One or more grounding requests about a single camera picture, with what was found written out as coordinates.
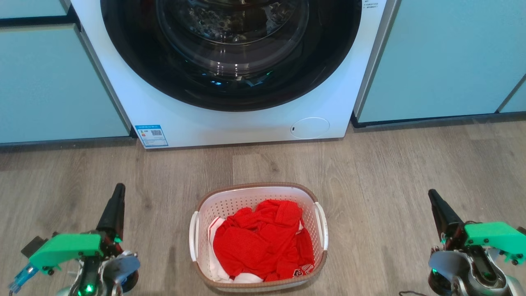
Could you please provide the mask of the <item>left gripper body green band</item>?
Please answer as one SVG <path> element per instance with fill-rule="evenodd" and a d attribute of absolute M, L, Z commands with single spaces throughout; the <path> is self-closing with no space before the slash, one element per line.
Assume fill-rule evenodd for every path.
<path fill-rule="evenodd" d="M 92 230 L 80 234 L 56 234 L 29 256 L 32 266 L 41 271 L 59 268 L 60 264 L 88 257 L 106 259 L 122 253 L 123 233 Z"/>

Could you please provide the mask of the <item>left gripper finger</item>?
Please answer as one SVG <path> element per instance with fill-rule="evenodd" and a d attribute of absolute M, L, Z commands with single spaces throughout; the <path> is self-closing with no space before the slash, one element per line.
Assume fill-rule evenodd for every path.
<path fill-rule="evenodd" d="M 125 191 L 123 183 L 116 184 L 96 227 L 97 231 L 105 232 L 113 241 L 123 240 Z"/>

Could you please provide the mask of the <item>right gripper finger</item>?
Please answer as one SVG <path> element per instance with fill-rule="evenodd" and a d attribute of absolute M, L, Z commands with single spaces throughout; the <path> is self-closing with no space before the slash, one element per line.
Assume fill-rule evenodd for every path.
<path fill-rule="evenodd" d="M 466 239 L 465 223 L 435 189 L 429 189 L 429 200 L 440 239 Z"/>

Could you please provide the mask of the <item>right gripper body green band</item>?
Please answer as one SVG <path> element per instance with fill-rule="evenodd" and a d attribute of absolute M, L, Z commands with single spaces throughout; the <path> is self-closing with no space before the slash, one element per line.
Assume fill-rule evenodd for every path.
<path fill-rule="evenodd" d="M 505 256 L 505 262 L 525 263 L 526 232 L 505 222 L 456 223 L 440 234 L 444 250 L 464 250 L 467 247 L 494 248 Z"/>

